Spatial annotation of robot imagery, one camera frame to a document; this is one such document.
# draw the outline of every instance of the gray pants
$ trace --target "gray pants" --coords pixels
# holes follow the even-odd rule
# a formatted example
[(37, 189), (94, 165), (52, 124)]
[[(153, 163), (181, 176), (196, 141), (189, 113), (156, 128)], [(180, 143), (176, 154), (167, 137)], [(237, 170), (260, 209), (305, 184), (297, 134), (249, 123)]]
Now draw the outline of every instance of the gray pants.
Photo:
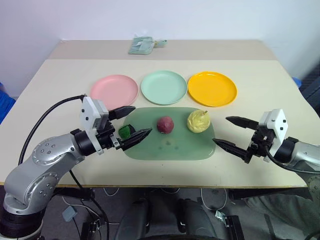
[(282, 220), (310, 234), (320, 229), (320, 206), (310, 199), (286, 194), (250, 197), (244, 200), (249, 208)]

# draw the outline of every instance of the plum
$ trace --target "plum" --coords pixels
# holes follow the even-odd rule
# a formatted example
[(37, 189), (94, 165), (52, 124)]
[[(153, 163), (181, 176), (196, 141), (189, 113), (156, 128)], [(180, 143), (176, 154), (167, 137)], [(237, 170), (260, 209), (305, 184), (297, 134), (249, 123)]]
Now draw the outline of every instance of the plum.
[(156, 128), (162, 134), (169, 134), (174, 129), (174, 121), (169, 116), (163, 116), (159, 118), (156, 123)]

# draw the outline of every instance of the beige table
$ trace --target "beige table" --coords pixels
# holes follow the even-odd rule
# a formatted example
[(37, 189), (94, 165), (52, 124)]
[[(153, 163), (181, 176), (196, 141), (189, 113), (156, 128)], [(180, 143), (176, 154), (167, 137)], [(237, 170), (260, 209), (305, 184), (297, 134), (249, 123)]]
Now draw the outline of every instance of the beige table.
[[(301, 96), (273, 54), (259, 41), (169, 41), (151, 55), (127, 55), (130, 41), (62, 42), (46, 60), (0, 126), (0, 182), (17, 165), (24, 141), (45, 110), (61, 99), (89, 93), (98, 79), (124, 74), (138, 84), (156, 70), (171, 70), (186, 81), (195, 73), (215, 71), (230, 77), (238, 88), (236, 100), (224, 107), (204, 107), (187, 94), (170, 107), (209, 111), (216, 137), (247, 148), (253, 131), (237, 127), (227, 116), (259, 120), (264, 111), (282, 108), (288, 121), (287, 136), (320, 144), (320, 120)], [(136, 107), (157, 107), (139, 92)], [(38, 128), (26, 152), (37, 143), (81, 128), (81, 102), (66, 103), (52, 112)], [(116, 128), (122, 120), (114, 121)], [(217, 147), (213, 156), (194, 161), (145, 161), (127, 157), (121, 150), (93, 154), (74, 168), (86, 186), (192, 186), (227, 188), (303, 187), (293, 172), (253, 157), (244, 163)], [(66, 174), (61, 185), (74, 185)]]

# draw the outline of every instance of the orange plate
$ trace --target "orange plate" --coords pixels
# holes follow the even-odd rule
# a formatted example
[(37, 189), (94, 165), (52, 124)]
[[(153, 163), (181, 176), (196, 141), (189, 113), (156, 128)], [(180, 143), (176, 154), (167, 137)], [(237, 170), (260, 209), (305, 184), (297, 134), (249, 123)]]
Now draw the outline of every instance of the orange plate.
[(213, 71), (193, 75), (188, 82), (188, 91), (194, 100), (209, 107), (221, 107), (237, 97), (237, 87), (227, 76)]

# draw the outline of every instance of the translucent green tray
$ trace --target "translucent green tray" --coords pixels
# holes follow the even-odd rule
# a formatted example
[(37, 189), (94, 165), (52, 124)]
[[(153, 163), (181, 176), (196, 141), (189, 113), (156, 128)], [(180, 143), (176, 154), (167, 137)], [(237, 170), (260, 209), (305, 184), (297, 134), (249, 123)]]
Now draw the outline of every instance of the translucent green tray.
[[(193, 107), (142, 107), (130, 113), (124, 125), (131, 124), (136, 130), (153, 128), (151, 133), (139, 144), (124, 151), (138, 160), (203, 160), (214, 154), (216, 144), (212, 140), (215, 132), (212, 124), (201, 133), (193, 133), (187, 127), (189, 114)], [(170, 116), (174, 129), (169, 134), (157, 130), (157, 121)]]

